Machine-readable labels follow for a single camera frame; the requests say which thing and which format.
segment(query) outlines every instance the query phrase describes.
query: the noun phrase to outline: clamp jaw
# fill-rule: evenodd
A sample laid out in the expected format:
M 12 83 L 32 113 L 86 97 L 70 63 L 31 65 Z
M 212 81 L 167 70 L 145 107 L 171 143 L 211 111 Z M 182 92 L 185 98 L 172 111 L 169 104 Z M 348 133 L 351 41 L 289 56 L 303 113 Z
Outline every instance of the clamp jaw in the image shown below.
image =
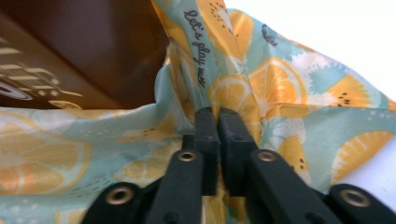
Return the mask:
M 309 188 L 276 152 L 258 149 L 239 115 L 226 108 L 216 125 L 210 108 L 195 115 L 195 134 L 165 175 L 141 189 L 118 183 L 93 202 L 82 223 L 202 223 L 202 196 L 215 196 L 218 157 L 231 197 L 246 197 L 251 223 L 396 223 L 370 193 L 342 184 L 328 195 Z

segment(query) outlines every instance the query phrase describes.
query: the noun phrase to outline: brown box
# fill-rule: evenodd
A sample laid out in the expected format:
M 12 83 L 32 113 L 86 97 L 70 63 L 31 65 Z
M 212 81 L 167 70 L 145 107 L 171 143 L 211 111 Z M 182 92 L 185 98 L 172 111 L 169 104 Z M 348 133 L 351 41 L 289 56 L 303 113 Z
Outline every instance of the brown box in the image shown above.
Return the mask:
M 0 105 L 153 103 L 167 44 L 150 1 L 0 0 Z

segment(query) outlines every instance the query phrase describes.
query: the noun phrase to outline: rivet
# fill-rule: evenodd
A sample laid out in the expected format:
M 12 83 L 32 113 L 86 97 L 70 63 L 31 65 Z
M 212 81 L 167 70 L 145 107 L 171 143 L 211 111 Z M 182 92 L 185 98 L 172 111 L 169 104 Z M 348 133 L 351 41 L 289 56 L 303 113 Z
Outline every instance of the rivet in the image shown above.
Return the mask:
M 192 152 L 183 152 L 178 154 L 177 157 L 181 161 L 193 161 L 197 158 L 197 156 Z
M 129 202 L 133 197 L 134 192 L 131 189 L 120 187 L 111 190 L 106 196 L 106 201 L 110 204 L 123 204 Z
M 261 152 L 257 155 L 257 157 L 262 161 L 274 161 L 276 160 L 276 156 L 271 152 Z
M 357 207 L 368 207 L 370 205 L 370 199 L 364 194 L 354 189 L 343 189 L 340 192 L 341 198 L 349 204 Z

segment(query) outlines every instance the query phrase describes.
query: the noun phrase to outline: fabric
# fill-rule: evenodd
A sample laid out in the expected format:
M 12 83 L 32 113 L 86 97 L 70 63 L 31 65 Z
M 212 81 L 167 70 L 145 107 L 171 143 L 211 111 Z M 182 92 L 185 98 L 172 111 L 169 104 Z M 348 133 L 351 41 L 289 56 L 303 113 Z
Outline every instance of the fabric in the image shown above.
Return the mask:
M 220 0 L 152 3 L 171 40 L 155 104 L 0 107 L 0 223 L 79 223 L 112 183 L 146 186 L 206 106 L 237 111 L 260 148 L 279 152 L 320 191 L 396 134 L 396 104 L 345 65 Z M 218 196 L 205 197 L 205 221 L 248 222 L 243 207 L 219 178 Z

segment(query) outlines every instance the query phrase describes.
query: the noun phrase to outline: orange slice print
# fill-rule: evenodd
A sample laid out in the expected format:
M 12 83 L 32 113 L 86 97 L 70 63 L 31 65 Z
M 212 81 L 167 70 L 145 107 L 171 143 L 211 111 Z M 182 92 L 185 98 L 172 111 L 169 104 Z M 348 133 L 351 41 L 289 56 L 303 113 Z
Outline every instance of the orange slice print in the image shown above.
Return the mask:
M 247 79 L 240 75 L 218 77 L 209 89 L 209 100 L 214 111 L 225 107 L 236 111 L 244 121 L 253 139 L 260 138 L 260 116 L 256 100 Z
M 316 108 L 315 105 L 276 105 L 265 117 L 301 119 L 315 111 Z
M 332 182 L 370 160 L 393 137 L 390 132 L 361 133 L 345 142 L 332 164 Z
M 0 119 L 6 120 L 0 126 L 1 194 L 61 192 L 84 175 L 90 145 L 45 133 L 26 118 L 1 113 Z
M 306 103 L 299 75 L 284 61 L 270 58 L 248 74 L 262 117 L 276 105 Z
M 389 107 L 388 107 L 389 110 L 396 110 L 396 102 L 389 99 L 388 105 L 389 105 Z
M 346 75 L 334 86 L 327 90 L 336 102 L 332 105 L 336 106 L 354 106 L 354 107 L 368 107 L 370 102 L 370 95 L 356 78 L 352 75 Z
M 163 24 L 163 28 L 165 29 L 170 39 L 176 40 L 176 42 L 191 55 L 189 42 L 187 41 L 187 37 L 184 34 L 183 29 L 174 21 L 169 20 L 163 10 L 154 1 L 151 1 L 151 3 L 154 6 L 155 11 L 160 18 L 161 23 Z
M 277 149 L 277 153 L 288 163 L 291 169 L 306 183 L 311 183 L 303 147 L 298 135 L 286 138 Z
M 146 158 L 132 161 L 113 176 L 119 181 L 146 186 L 164 175 L 172 155 L 180 149 L 180 144 L 172 142 L 154 149 Z
M 246 38 L 242 35 L 248 36 L 253 32 L 253 21 L 249 21 L 248 16 L 243 17 L 242 13 L 235 12 L 233 18 L 238 28 L 238 34 L 241 35 L 239 41 L 241 43 L 242 51 L 238 48 L 237 37 L 235 37 L 235 30 L 233 24 L 228 16 L 227 9 L 223 1 L 219 0 L 199 0 L 197 1 L 201 16 L 204 20 L 205 28 L 212 44 L 225 55 L 233 56 L 240 61 L 244 60 L 245 54 L 242 51 L 247 51 L 248 45 Z

